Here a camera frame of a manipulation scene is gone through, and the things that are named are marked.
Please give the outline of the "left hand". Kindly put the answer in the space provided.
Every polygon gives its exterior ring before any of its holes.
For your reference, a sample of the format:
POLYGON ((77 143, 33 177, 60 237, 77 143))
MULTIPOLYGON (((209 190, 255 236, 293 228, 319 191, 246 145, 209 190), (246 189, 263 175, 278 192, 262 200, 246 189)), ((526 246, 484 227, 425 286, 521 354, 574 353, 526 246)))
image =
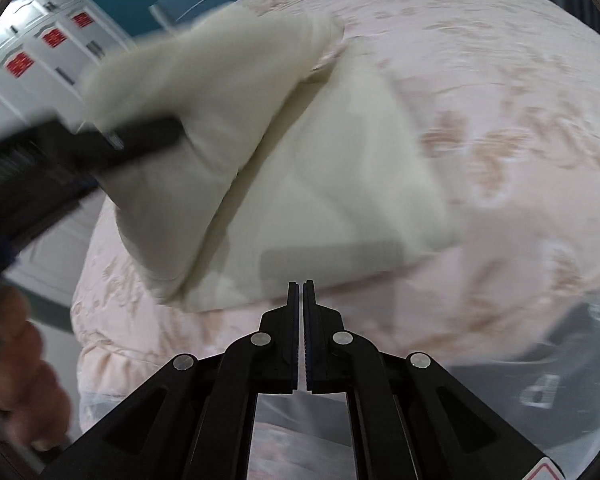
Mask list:
POLYGON ((0 285, 0 412, 16 445, 48 451, 70 428, 71 401, 43 359, 43 339, 30 321, 29 301, 0 285))

